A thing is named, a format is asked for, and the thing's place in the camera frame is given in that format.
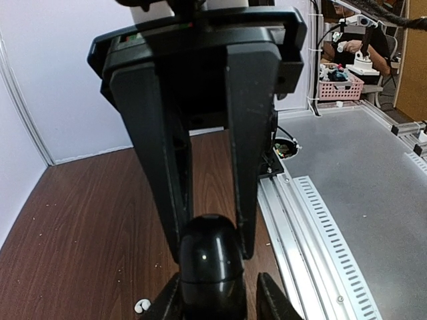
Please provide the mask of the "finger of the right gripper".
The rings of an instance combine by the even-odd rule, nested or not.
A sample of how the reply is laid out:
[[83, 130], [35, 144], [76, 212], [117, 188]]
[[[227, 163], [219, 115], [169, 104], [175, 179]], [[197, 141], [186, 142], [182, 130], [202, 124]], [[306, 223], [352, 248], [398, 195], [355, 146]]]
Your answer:
[[225, 72], [228, 127], [243, 257], [254, 254], [258, 175], [271, 135], [273, 91], [280, 52], [272, 43], [230, 45]]
[[188, 130], [153, 63], [115, 71], [111, 91], [149, 181], [174, 261], [193, 217], [192, 158]]

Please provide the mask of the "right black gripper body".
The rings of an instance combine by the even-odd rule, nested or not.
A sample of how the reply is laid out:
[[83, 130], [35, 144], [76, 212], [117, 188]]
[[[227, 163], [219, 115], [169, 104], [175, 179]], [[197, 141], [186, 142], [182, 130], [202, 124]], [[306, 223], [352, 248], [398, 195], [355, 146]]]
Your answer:
[[167, 77], [188, 129], [226, 125], [224, 70], [231, 45], [272, 43], [280, 64], [272, 93], [296, 90], [304, 62], [307, 26], [297, 9], [244, 7], [198, 13], [191, 21], [166, 17], [96, 37], [87, 62], [101, 79], [101, 94], [113, 102], [109, 81], [122, 67], [153, 62]]

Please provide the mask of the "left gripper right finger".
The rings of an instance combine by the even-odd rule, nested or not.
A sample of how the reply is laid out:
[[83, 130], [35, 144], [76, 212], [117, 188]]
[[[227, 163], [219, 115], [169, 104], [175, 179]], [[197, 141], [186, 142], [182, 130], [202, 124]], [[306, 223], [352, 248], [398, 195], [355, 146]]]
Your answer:
[[268, 273], [258, 274], [256, 314], [257, 320], [303, 319]]

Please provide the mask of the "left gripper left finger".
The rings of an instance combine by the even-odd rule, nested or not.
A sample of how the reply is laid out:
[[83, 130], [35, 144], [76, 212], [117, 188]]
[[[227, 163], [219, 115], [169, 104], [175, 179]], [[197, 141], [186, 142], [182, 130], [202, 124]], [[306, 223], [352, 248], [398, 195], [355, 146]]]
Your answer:
[[141, 316], [142, 320], [181, 320], [180, 274], [175, 273], [166, 283], [151, 306]]

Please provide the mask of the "white earbud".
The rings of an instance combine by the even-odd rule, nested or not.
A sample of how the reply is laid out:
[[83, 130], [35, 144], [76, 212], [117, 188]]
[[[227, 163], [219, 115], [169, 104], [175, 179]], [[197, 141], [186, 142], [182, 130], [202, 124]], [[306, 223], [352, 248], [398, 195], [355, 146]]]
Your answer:
[[137, 314], [142, 314], [146, 312], [151, 307], [151, 301], [149, 299], [140, 299], [135, 305], [134, 305], [134, 311]]

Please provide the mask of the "black round charging case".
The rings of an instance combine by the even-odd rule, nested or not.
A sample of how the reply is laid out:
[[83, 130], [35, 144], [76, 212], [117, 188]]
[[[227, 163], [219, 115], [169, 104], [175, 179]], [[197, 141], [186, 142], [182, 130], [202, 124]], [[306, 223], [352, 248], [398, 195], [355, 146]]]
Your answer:
[[186, 226], [179, 249], [185, 319], [246, 319], [244, 262], [233, 223], [203, 215]]

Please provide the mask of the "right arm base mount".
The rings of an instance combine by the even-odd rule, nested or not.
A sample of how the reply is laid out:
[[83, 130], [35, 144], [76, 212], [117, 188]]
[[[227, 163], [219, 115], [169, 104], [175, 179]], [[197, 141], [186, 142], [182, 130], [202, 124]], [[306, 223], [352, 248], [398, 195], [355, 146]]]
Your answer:
[[270, 122], [268, 123], [267, 133], [262, 153], [262, 162], [260, 165], [259, 179], [274, 177], [284, 172], [284, 168], [274, 151], [276, 133], [278, 130], [278, 112], [273, 110]]

